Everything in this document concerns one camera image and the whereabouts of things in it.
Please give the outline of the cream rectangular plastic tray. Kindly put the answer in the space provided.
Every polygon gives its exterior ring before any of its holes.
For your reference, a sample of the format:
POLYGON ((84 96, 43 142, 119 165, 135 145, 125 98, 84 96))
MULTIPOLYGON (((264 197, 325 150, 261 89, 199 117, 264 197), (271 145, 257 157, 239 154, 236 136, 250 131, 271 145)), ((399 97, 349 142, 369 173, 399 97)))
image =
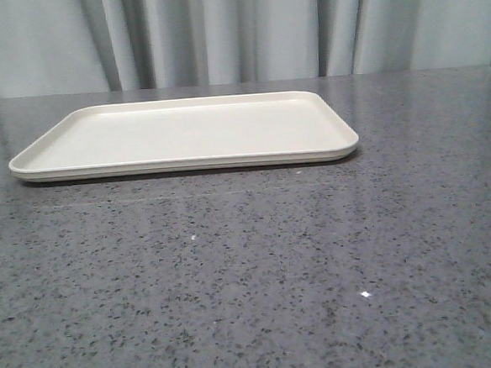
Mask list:
POLYGON ((359 142, 322 97, 284 91, 81 108, 9 162, 48 182, 332 161, 359 142))

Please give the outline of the pale grey pleated curtain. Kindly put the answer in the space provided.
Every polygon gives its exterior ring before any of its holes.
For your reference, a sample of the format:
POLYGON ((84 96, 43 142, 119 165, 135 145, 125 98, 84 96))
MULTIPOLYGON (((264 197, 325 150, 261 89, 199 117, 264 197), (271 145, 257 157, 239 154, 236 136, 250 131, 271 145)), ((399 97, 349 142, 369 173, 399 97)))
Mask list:
POLYGON ((0 0, 0 98, 491 64, 491 0, 0 0))

